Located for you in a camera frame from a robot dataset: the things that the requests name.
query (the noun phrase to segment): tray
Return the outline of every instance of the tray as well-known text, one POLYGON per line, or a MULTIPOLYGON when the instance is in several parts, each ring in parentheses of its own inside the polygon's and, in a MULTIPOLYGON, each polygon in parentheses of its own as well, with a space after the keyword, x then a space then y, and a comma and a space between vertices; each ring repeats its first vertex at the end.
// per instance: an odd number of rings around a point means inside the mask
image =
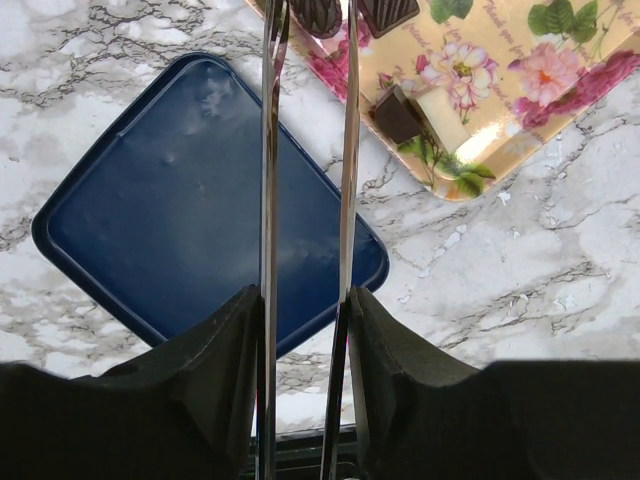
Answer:
MULTIPOLYGON (((222 60, 170 65, 91 147, 33 222, 38 249, 154 346, 259 275, 261 115, 222 60)), ((280 127, 278 355, 335 318, 339 192, 280 127)), ((388 257, 357 220, 354 284, 388 257)))
MULTIPOLYGON (((247 0, 262 12, 263 0, 247 0)), ((417 0, 379 39, 360 21, 364 122, 435 195, 477 197, 640 65, 638 0, 417 0), (448 90, 471 138, 442 154, 426 134, 394 144, 372 108, 391 85, 448 90)), ((346 18, 347 0, 340 0, 346 18)), ((293 26, 292 48, 342 100, 346 22, 330 39, 293 26)))

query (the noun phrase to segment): chocolate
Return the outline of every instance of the chocolate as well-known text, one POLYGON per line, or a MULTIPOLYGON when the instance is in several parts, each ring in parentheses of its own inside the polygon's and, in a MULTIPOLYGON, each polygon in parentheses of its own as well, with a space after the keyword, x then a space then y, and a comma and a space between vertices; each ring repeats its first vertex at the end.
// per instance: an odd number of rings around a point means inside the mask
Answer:
POLYGON ((378 100, 373 112, 378 128, 398 145, 422 133, 424 124, 398 85, 378 100))
POLYGON ((359 0, 359 3, 373 38, 386 35, 420 13, 416 0, 359 0))
POLYGON ((340 0, 289 0, 293 16, 316 38, 331 38, 342 26, 340 0))

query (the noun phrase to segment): marble surface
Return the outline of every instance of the marble surface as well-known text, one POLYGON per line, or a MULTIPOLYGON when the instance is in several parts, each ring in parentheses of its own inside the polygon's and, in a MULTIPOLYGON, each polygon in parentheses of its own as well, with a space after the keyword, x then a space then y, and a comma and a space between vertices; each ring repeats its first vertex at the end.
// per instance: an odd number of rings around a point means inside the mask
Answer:
MULTIPOLYGON (((37 252, 34 213, 178 55, 221 55, 256 89, 259 18, 242 0, 0 2, 0 361, 100 374, 147 347, 37 252)), ((282 119, 333 181, 343 107, 290 55, 282 119), (313 123, 321 126, 310 130, 313 123)), ((640 75, 484 197, 437 200, 367 132, 359 212, 389 249, 377 297, 482 366, 640 353, 640 75)), ((278 366, 278 429, 324 415, 332 328, 278 366)), ((350 384, 344 422, 353 421, 350 384)))

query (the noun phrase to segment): white chocolate piece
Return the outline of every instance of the white chocolate piece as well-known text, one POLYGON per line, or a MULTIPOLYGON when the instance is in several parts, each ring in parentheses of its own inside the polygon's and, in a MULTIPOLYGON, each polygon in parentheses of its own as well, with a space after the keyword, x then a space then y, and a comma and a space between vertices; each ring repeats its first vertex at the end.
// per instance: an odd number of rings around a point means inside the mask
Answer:
POLYGON ((444 88, 436 87, 419 93, 413 98, 413 103, 447 153, 454 153, 471 138, 444 88))

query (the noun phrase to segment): dark chocolate piece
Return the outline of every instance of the dark chocolate piece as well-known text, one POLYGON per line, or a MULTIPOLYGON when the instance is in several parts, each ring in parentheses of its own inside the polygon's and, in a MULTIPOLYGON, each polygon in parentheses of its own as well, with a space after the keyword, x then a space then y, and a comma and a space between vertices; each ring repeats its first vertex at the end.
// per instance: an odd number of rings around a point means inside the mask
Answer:
POLYGON ((420 13, 416 0, 359 0, 373 38, 380 38, 420 13))
POLYGON ((316 38, 331 38, 342 26, 340 0, 289 0, 293 15, 316 38))
POLYGON ((382 133, 398 145, 420 135, 424 130, 420 116, 398 85, 391 87, 378 100, 373 117, 382 133))

